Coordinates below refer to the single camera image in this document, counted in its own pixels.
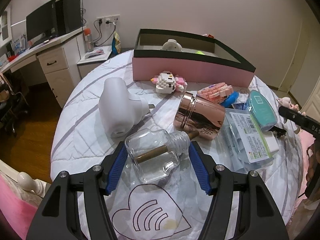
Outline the rose gold metal cup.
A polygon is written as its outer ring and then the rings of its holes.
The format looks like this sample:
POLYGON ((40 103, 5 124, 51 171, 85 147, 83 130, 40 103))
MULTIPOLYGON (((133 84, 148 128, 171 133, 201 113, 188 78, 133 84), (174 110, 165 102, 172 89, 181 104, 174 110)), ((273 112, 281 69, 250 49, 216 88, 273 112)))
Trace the rose gold metal cup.
POLYGON ((173 125, 186 132, 198 131, 199 136, 213 140, 225 119, 225 107, 190 92, 185 92, 178 106, 173 125))

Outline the clear glass bottle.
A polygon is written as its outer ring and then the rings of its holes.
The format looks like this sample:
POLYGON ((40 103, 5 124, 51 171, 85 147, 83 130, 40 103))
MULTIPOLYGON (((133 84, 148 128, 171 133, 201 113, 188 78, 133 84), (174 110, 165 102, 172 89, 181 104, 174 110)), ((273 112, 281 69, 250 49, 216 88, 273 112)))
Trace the clear glass bottle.
POLYGON ((199 135, 198 131, 168 133, 164 129, 146 128, 127 137, 125 147, 139 181, 148 184, 168 177, 199 135))

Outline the clear plastic labelled box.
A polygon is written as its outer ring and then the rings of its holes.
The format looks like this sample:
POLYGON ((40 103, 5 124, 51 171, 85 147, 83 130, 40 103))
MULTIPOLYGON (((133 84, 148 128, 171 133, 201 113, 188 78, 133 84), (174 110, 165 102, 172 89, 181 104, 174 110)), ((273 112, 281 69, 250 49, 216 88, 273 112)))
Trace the clear plastic labelled box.
POLYGON ((220 131, 228 148, 233 171, 247 173, 273 164, 266 139, 248 111, 225 109, 220 131))

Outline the black computer monitor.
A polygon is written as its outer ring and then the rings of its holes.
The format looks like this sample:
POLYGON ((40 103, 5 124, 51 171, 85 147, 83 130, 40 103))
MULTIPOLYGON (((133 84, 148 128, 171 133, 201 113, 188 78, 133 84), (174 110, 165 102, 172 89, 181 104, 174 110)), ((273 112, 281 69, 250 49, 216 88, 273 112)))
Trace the black computer monitor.
POLYGON ((26 17, 27 40, 39 35, 45 37, 57 35, 55 0, 50 0, 38 7, 26 17))

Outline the white charger adapter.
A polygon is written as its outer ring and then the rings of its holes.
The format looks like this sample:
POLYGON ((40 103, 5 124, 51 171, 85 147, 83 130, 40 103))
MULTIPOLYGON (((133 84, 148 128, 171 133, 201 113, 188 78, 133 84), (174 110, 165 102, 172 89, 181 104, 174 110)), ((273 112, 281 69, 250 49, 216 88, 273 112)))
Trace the white charger adapter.
POLYGON ((264 131, 263 136, 267 143, 270 154, 273 156, 279 151, 277 139, 281 139, 286 135, 285 129, 273 126, 269 131, 264 131))

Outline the pink block donut model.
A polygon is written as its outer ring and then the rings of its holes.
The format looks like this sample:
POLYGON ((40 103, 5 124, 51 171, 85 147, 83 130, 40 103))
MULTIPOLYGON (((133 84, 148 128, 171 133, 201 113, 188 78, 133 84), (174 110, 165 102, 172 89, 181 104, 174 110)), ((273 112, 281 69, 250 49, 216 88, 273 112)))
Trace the pink block donut model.
POLYGON ((222 103, 232 93, 234 89, 231 85, 227 85, 225 82, 216 83, 205 87, 197 92, 197 96, 206 99, 214 103, 222 103))

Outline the yellow highlighter marker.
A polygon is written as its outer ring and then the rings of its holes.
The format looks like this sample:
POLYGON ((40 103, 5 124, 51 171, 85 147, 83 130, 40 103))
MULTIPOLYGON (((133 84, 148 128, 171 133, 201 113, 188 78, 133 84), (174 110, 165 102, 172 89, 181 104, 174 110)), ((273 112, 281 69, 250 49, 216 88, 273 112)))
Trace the yellow highlighter marker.
POLYGON ((197 52, 196 52, 196 54, 199 54, 199 55, 205 55, 202 51, 200 51, 200 50, 198 50, 197 52))

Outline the small blonde doll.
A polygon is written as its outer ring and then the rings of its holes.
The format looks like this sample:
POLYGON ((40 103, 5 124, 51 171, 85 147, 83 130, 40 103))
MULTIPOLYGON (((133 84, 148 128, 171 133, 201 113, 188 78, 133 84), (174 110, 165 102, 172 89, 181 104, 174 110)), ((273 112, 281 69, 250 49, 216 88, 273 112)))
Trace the small blonde doll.
MULTIPOLYGON (((277 100, 277 102, 278 102, 278 106, 279 106, 279 107, 280 107, 280 106, 283 106, 283 107, 286 107, 286 108, 288 108, 288 109, 290 109, 290 110, 293 110, 293 111, 295 111, 295 112, 297 112, 297 113, 299 113, 299 114, 301 114, 301 115, 303 115, 303 116, 306 116, 306 113, 305 113, 305 112, 301 112, 301 111, 300 111, 299 105, 298 105, 298 104, 295 104, 295 105, 294 105, 294 104, 291 102, 291 99, 290 99, 289 97, 285 96, 285 97, 283 97, 283 98, 277 98, 276 100, 277 100)), ((287 122, 287 118, 283 117, 283 120, 284 120, 284 123, 287 122)), ((301 127, 300 127, 300 126, 297 126, 297 129, 294 131, 295 134, 298 134, 298 133, 300 132, 300 130, 301 130, 301 127)))

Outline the white bedside cabinet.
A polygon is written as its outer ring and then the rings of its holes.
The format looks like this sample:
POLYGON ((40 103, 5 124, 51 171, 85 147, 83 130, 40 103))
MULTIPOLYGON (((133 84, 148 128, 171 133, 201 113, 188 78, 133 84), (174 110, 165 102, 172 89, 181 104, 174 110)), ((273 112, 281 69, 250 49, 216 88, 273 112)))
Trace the white bedside cabinet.
POLYGON ((92 52, 86 53, 77 63, 81 79, 99 65, 107 61, 111 53, 111 46, 97 47, 92 52))

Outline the white pink block cat figure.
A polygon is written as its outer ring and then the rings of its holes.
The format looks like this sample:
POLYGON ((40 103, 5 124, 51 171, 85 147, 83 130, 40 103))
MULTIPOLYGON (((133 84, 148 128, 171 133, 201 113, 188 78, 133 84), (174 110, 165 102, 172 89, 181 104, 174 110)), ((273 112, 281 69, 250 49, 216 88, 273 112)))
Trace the white pink block cat figure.
POLYGON ((156 86, 156 92, 160 94, 184 93, 187 90, 187 82, 183 77, 174 76, 169 71, 164 71, 150 80, 156 86))

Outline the white astronaut figure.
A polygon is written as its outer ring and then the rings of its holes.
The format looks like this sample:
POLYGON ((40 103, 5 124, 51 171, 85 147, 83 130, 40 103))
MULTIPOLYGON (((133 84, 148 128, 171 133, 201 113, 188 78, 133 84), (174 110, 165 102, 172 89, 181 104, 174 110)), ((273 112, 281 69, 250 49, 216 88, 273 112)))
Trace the white astronaut figure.
POLYGON ((182 46, 174 39, 168 39, 161 48, 163 51, 182 52, 182 46))

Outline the white wall power outlet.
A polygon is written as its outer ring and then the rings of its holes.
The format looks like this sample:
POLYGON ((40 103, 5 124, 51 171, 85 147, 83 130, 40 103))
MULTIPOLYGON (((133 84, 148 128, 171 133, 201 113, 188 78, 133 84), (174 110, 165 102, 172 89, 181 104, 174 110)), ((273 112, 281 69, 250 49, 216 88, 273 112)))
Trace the white wall power outlet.
POLYGON ((97 20, 102 20, 103 23, 109 24, 117 24, 117 22, 120 20, 120 15, 110 15, 110 16, 104 16, 104 17, 97 17, 97 20))

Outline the white rounded plug device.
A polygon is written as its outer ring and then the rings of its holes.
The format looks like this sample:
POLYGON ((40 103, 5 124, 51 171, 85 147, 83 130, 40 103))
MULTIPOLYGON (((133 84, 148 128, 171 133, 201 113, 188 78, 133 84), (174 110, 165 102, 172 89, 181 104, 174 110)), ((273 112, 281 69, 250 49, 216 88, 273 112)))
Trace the white rounded plug device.
POLYGON ((150 112, 147 100, 130 93, 119 77, 105 80, 98 108, 105 133, 111 138, 126 135, 150 112))

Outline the white desk with drawers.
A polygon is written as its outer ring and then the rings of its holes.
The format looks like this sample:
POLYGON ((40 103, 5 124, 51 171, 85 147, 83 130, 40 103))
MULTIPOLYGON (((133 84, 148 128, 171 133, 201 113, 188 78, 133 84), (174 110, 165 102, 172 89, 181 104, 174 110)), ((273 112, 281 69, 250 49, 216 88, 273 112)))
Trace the white desk with drawers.
POLYGON ((73 89, 81 80, 77 66, 85 54, 82 28, 27 49, 10 63, 1 67, 1 73, 15 72, 39 61, 47 82, 60 107, 64 107, 73 89))

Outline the pink box black rim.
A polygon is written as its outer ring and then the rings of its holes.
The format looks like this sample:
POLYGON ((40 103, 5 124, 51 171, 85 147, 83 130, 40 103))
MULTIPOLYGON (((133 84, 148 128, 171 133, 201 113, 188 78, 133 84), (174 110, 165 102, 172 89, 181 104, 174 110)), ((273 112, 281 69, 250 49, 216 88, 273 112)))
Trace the pink box black rim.
POLYGON ((133 79, 149 81, 164 71, 181 76, 187 82, 225 82, 247 88, 255 67, 213 37, 174 30, 140 29, 133 50, 133 79), (183 51, 161 50, 168 39, 176 40, 183 51), (198 50, 205 55, 196 54, 198 50))

